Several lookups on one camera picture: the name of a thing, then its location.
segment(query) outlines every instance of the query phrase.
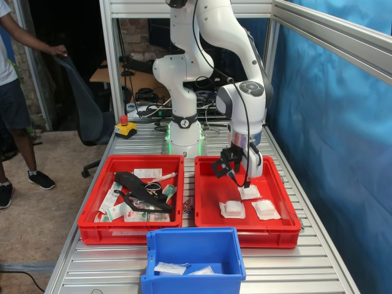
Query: white packet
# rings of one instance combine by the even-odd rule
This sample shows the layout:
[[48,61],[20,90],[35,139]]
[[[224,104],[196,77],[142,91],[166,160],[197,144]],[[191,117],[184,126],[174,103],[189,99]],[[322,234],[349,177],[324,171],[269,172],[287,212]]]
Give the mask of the white packet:
[[122,202],[119,205],[116,205],[115,207],[108,208],[106,212],[108,214],[107,216],[109,217],[110,221],[113,222],[113,220],[123,216],[127,207],[128,207],[127,203]]
[[172,263],[164,263],[159,262],[158,265],[154,268],[154,271],[163,271],[165,273],[171,274],[180,274],[183,275],[185,273],[186,267],[181,265],[174,265]]
[[256,210],[258,218],[263,221],[267,221],[268,219],[281,218],[271,200],[260,200],[257,202],[252,202],[252,205]]
[[[153,205],[146,203],[135,204],[137,208],[156,209]],[[145,213],[142,211],[133,211],[128,205],[124,212],[124,222],[170,222],[170,216],[167,213]]]
[[123,188],[122,185],[120,185],[119,183],[113,182],[113,184],[111,185],[111,188],[109,189],[109,191],[106,193],[106,196],[102,202],[102,204],[100,205],[99,211],[101,213],[106,213],[106,210],[109,208],[112,208],[118,198],[117,193],[115,193],[115,190],[121,190]]
[[239,194],[242,200],[261,198],[260,192],[255,185],[250,185],[249,188],[238,187]]
[[162,176],[161,168],[135,168],[133,174],[140,179],[154,179]]
[[206,268],[202,268],[198,271],[194,271],[193,273],[188,274],[190,275],[200,275],[200,274],[215,274],[213,269],[210,266],[207,266]]
[[239,201],[219,202],[220,213],[226,219],[244,219],[245,206]]

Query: red plastic crate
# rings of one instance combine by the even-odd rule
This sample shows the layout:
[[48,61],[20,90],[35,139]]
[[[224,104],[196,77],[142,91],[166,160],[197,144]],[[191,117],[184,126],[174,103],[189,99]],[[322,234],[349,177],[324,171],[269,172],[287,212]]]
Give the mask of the red plastic crate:
[[[281,177],[270,157],[263,156],[263,175],[252,179],[262,198],[242,200],[237,185],[228,176],[217,179],[211,164],[216,156],[200,156],[195,159],[195,225],[198,227],[236,227],[241,247],[295,247],[301,230],[301,222],[287,195]],[[242,184],[245,170],[236,174]],[[252,202],[268,199],[274,203],[280,219],[260,220]],[[221,215],[219,202],[229,200],[244,203],[245,219],[226,219]]]
[[[162,175],[176,172],[178,175],[161,181],[162,187],[174,185],[177,193],[169,200],[173,211],[171,222],[124,222],[124,217],[113,222],[94,222],[95,217],[102,213],[99,207],[106,193],[115,180],[115,172],[133,172],[135,168],[161,168]],[[86,244],[146,244],[146,235],[151,230],[160,228],[178,228],[183,223],[183,194],[184,194],[184,158],[174,155],[112,155],[102,167],[97,181],[92,189],[83,211],[78,220],[81,240]],[[118,197],[115,205],[124,202]]]

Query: person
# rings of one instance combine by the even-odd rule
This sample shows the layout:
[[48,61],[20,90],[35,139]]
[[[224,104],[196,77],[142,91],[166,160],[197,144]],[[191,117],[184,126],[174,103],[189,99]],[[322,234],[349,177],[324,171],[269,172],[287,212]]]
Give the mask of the person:
[[[49,46],[41,42],[29,32],[21,28],[11,17],[10,8],[4,0],[0,0],[0,25],[22,45],[48,53],[50,55],[67,56],[65,46]],[[20,88],[17,73],[7,60],[7,51],[0,36],[0,119],[4,122],[15,140],[19,152],[28,166],[28,181],[37,184],[44,190],[56,186],[47,175],[37,170],[36,157],[32,142],[26,129],[30,126],[29,113],[25,97]],[[0,160],[0,209],[11,204],[13,186],[6,178]]]

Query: desk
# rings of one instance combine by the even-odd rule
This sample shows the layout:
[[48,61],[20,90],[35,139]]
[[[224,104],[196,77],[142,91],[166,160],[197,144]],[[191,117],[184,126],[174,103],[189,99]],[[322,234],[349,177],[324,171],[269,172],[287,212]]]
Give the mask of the desk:
[[[104,61],[101,66],[107,65],[108,62]],[[123,63],[119,63],[119,68],[120,68],[120,74],[124,71],[123,68]],[[151,75],[150,73],[145,73],[145,72],[139,72],[138,70],[132,70],[132,72],[135,73],[135,75],[131,76],[132,79],[132,85],[134,86],[134,91],[135,93],[140,89],[140,88],[158,88],[158,87],[163,87],[161,83],[159,83],[154,75]],[[92,75],[90,78],[90,82],[98,82],[98,83],[110,83],[110,77],[109,77],[109,70],[106,69],[97,69],[96,72]],[[121,84],[122,86],[125,86],[125,77],[121,77]],[[131,90],[129,80],[127,80],[127,88]],[[164,96],[165,100],[167,100],[170,95],[169,91],[167,91],[166,88],[159,88],[154,91],[156,94],[158,94],[160,97]]]

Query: person's arm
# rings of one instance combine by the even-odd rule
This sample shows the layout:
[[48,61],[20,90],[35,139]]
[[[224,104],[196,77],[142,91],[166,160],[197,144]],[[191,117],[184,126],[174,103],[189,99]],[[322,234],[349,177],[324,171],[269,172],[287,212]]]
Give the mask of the person's arm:
[[67,49],[64,45],[60,46],[49,46],[48,44],[40,41],[32,34],[21,28],[15,20],[11,17],[11,14],[6,14],[0,17],[0,25],[13,37],[16,41],[24,46],[31,47],[33,49],[46,52],[51,55],[62,55],[67,56]]

